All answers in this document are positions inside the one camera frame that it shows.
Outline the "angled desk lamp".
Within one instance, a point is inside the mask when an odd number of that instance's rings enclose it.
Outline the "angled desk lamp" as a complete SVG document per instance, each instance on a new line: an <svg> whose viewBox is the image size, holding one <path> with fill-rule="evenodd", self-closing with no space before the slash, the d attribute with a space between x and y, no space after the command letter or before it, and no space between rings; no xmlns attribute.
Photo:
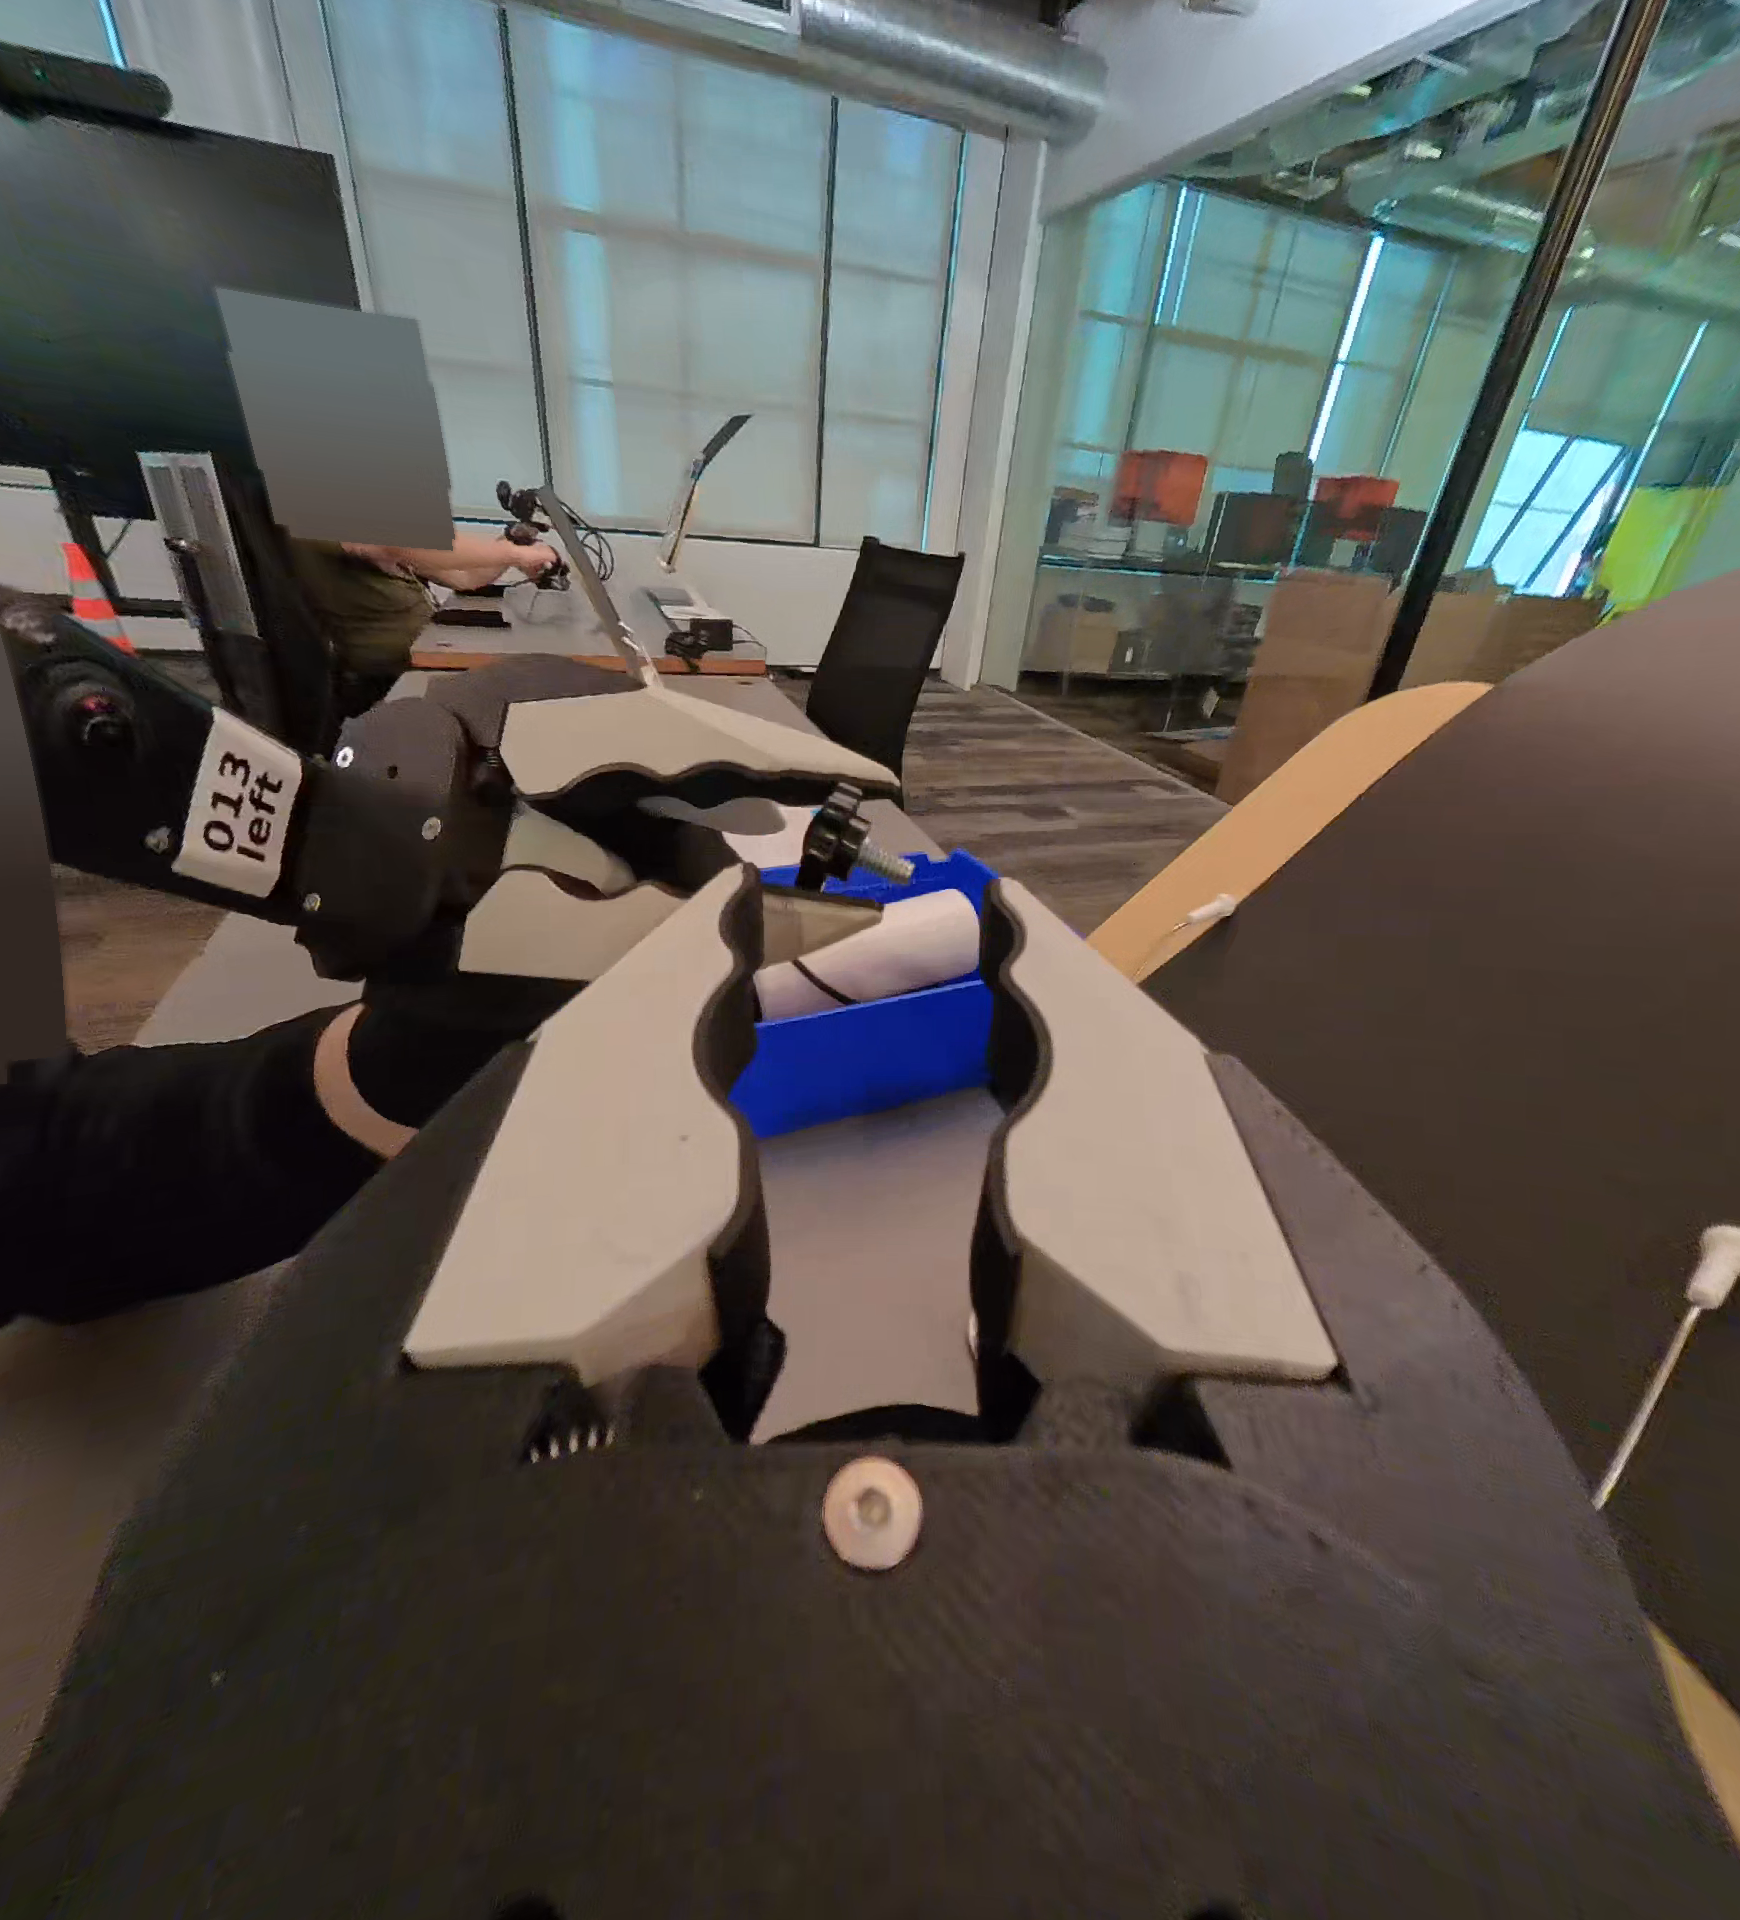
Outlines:
<svg viewBox="0 0 1740 1920"><path fill-rule="evenodd" d="M684 483L676 493L671 515L666 520L666 534L657 551L657 569L662 574L674 574L678 566L678 560L684 555L684 542L692 529L692 514L697 504L697 495L703 485L706 471L714 467L720 454L739 436L739 430L751 422L751 413L734 413L724 418L712 436L702 443L702 449L692 457Z"/></svg>

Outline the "spiral metal duct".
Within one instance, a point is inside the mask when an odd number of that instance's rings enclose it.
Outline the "spiral metal duct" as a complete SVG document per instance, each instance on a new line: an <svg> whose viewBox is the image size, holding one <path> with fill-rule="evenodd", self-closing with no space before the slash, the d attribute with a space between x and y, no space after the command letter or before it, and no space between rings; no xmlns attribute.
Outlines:
<svg viewBox="0 0 1740 1920"><path fill-rule="evenodd" d="M1081 140L1108 99L1106 61L1063 32L964 2L797 2L810 55L941 92L1041 140Z"/></svg>

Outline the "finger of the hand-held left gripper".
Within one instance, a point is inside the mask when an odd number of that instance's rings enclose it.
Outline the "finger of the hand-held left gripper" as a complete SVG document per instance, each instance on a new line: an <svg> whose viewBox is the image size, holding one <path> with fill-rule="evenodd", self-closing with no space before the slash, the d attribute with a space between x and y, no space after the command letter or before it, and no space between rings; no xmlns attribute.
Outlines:
<svg viewBox="0 0 1740 1920"><path fill-rule="evenodd" d="M457 945L462 976L596 983L689 899L697 821L651 809L571 827L519 809Z"/></svg>
<svg viewBox="0 0 1740 1920"><path fill-rule="evenodd" d="M685 693L596 693L513 703L500 766L541 809L720 809L822 803L835 785L902 798L902 779L822 733Z"/></svg>

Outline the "black star knob screw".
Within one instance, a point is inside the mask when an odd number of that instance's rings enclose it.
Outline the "black star knob screw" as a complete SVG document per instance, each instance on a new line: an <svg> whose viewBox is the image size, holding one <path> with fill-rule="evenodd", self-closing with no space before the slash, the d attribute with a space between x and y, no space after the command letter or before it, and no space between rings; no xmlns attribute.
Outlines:
<svg viewBox="0 0 1740 1920"><path fill-rule="evenodd" d="M831 881L846 881L859 872L897 886L913 885L916 864L901 854L890 854L872 837L872 824L861 803L863 791L841 782L822 806L816 809L805 833L794 888L821 895Z"/></svg>

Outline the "thin grey panel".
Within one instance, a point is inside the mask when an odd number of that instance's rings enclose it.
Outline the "thin grey panel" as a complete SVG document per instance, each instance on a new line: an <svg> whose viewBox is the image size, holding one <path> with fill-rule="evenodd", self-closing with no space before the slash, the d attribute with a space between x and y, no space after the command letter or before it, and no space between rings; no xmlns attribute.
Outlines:
<svg viewBox="0 0 1740 1920"><path fill-rule="evenodd" d="M599 629L617 649L622 671L642 685L657 685L660 680L657 662L647 654L647 649L642 648L633 626L622 618L605 587L605 581L599 573L591 544L586 542L582 530L571 519L571 511L563 504L563 499L549 485L540 486L540 511L553 530L553 542L559 547L565 561L571 565L573 577L582 587L582 596L589 597L594 609Z"/></svg>

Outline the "person's left hand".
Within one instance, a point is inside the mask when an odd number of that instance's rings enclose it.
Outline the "person's left hand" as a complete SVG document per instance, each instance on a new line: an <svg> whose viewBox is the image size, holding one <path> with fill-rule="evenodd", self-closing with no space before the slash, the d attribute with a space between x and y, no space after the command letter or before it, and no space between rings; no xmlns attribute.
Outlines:
<svg viewBox="0 0 1740 1920"><path fill-rule="evenodd" d="M355 1140L420 1128L509 1044L532 1038L582 983L528 975L451 975L366 986L330 1064L318 1066L330 1117L368 1114Z"/></svg>

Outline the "yellow green board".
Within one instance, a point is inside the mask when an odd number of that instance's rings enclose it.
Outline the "yellow green board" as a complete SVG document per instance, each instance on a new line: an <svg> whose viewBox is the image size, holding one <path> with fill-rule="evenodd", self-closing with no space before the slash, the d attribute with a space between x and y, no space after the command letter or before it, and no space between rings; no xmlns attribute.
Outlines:
<svg viewBox="0 0 1740 1920"><path fill-rule="evenodd" d="M1725 493L1725 486L1638 486L1626 495L1594 569L1604 620L1675 591Z"/></svg>

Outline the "blue plastic bin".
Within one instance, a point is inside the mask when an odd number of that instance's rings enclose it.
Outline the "blue plastic bin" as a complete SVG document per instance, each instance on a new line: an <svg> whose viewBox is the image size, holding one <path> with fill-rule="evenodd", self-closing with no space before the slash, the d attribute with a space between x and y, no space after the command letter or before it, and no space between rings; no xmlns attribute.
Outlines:
<svg viewBox="0 0 1740 1920"><path fill-rule="evenodd" d="M913 885L831 881L831 899L884 901L960 892L982 904L995 873L974 854L916 856ZM758 1140L894 1111L984 1083L992 994L979 967L932 993L791 1021L758 1019L756 1051L733 1105Z"/></svg>

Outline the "orange traffic cone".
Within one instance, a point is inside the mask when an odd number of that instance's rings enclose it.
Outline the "orange traffic cone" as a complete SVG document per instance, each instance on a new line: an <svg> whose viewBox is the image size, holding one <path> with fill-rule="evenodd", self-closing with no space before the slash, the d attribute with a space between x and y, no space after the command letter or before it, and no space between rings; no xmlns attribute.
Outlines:
<svg viewBox="0 0 1740 1920"><path fill-rule="evenodd" d="M59 551L68 569L73 618L96 636L105 639L118 651L134 654L134 641L127 635L123 620L118 618L87 551L77 542L64 542Z"/></svg>

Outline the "metal screen stand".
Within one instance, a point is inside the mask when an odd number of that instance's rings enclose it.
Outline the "metal screen stand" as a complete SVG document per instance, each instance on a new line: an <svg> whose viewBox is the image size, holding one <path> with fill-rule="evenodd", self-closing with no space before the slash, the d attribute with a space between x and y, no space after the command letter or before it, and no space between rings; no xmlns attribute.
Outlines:
<svg viewBox="0 0 1740 1920"><path fill-rule="evenodd" d="M229 557L229 523L217 490L214 458L210 454L136 452L136 467L178 581L185 620L202 641L217 702L241 713L236 657L214 591L219 565Z"/></svg>

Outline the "cardboard box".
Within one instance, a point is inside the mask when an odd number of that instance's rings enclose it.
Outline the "cardboard box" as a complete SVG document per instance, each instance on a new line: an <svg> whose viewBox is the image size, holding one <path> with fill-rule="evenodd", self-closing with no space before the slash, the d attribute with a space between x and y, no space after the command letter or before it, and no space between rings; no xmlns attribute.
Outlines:
<svg viewBox="0 0 1740 1920"><path fill-rule="evenodd" d="M1268 596L1218 798L1241 803L1367 702L1397 613L1385 574L1298 569Z"/></svg>

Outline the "white paper roll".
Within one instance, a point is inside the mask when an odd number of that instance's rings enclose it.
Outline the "white paper roll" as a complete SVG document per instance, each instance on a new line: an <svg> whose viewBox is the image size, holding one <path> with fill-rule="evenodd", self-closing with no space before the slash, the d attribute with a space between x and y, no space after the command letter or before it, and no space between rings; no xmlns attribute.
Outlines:
<svg viewBox="0 0 1740 1920"><path fill-rule="evenodd" d="M932 993L978 970L979 917L966 895L933 892L884 901L849 937L772 963L754 994L764 1021L841 1012Z"/></svg>

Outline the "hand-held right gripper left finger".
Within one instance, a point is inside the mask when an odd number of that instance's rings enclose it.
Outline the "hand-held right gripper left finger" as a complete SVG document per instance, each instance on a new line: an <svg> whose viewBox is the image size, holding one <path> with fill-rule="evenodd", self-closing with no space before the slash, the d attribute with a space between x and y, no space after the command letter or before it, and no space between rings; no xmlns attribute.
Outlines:
<svg viewBox="0 0 1740 1920"><path fill-rule="evenodd" d="M702 1369L769 1320L758 1142L730 1097L760 952L764 886L734 865L546 1021L404 1336L413 1365L602 1385Z"/></svg>

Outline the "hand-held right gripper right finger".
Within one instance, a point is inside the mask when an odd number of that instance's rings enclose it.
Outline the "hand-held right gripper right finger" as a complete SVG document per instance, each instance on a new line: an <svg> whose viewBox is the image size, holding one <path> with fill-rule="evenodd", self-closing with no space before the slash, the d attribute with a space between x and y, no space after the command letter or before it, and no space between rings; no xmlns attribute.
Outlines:
<svg viewBox="0 0 1740 1920"><path fill-rule="evenodd" d="M1205 1044L1014 878L984 895L979 975L982 1385L1327 1378L1338 1347Z"/></svg>

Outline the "dark divider panel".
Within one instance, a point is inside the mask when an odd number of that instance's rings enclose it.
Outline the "dark divider panel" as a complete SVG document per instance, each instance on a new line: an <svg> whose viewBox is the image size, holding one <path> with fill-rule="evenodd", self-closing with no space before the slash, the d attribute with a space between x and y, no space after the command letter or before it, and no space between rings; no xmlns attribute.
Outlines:
<svg viewBox="0 0 1740 1920"><path fill-rule="evenodd" d="M1338 718L1090 943L1468 1288L1595 1485L1740 1224L1740 569ZM1740 1838L1740 1287L1607 1520Z"/></svg>

